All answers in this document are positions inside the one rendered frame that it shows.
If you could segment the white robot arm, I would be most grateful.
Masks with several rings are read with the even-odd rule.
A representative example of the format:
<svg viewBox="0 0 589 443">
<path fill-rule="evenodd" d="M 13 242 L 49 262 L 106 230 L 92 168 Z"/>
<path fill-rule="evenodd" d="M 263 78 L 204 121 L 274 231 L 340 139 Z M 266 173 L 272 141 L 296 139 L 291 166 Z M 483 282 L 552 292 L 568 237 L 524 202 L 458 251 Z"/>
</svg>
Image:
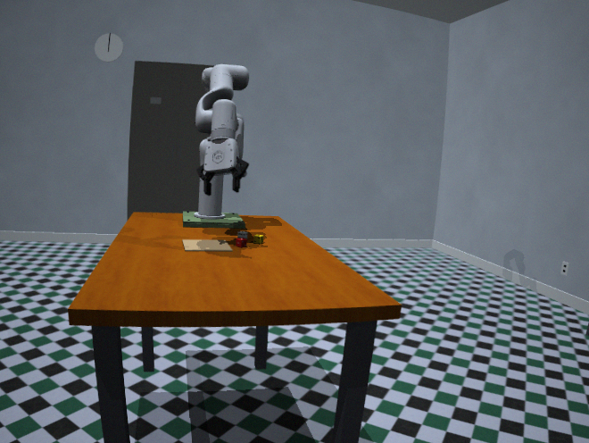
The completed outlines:
<svg viewBox="0 0 589 443">
<path fill-rule="evenodd" d="M 203 70 L 202 86 L 204 96 L 196 107 L 195 126 L 199 132 L 211 136 L 200 144 L 200 166 L 204 163 L 208 142 L 216 137 L 233 138 L 237 142 L 239 159 L 242 160 L 244 119 L 240 114 L 236 113 L 236 105 L 231 100 L 234 95 L 233 89 L 245 89 L 248 82 L 249 72 L 244 66 L 218 64 L 213 68 Z M 236 131 L 235 116 L 237 116 Z M 210 196 L 204 194 L 203 183 L 204 181 L 200 178 L 198 213 L 195 213 L 195 217 L 202 219 L 225 218 L 225 214 L 221 214 L 223 175 L 213 176 L 211 180 L 212 194 Z"/>
</svg>

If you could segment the beige flat mat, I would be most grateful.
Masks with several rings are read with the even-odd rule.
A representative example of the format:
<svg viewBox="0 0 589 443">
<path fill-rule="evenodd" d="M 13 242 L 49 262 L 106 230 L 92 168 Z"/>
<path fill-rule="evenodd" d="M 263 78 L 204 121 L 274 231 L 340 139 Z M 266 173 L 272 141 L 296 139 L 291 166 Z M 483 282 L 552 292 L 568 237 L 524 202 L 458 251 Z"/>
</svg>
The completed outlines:
<svg viewBox="0 0 589 443">
<path fill-rule="evenodd" d="M 233 252 L 226 240 L 182 239 L 182 242 L 185 251 Z"/>
</svg>

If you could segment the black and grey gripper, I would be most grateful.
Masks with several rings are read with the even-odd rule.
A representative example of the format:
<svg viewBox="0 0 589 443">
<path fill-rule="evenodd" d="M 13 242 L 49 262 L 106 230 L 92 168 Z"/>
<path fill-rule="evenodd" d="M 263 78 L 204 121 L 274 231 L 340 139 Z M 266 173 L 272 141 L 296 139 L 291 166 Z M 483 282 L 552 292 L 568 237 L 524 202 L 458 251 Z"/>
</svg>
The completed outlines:
<svg viewBox="0 0 589 443">
<path fill-rule="evenodd" d="M 236 167 L 235 167 L 236 164 Z M 242 164 L 242 168 L 239 170 L 239 164 Z M 234 174 L 232 189 L 235 192 L 239 192 L 240 180 L 245 174 L 249 163 L 239 159 L 239 152 L 237 142 L 233 138 L 229 137 L 216 137 L 208 142 L 205 158 L 204 167 L 200 166 L 196 171 L 199 177 L 204 181 L 203 191 L 204 194 L 210 196 L 212 194 L 212 184 L 210 183 L 213 176 Z M 226 171 L 226 169 L 229 169 Z M 203 175 L 205 171 L 205 175 Z"/>
</svg>

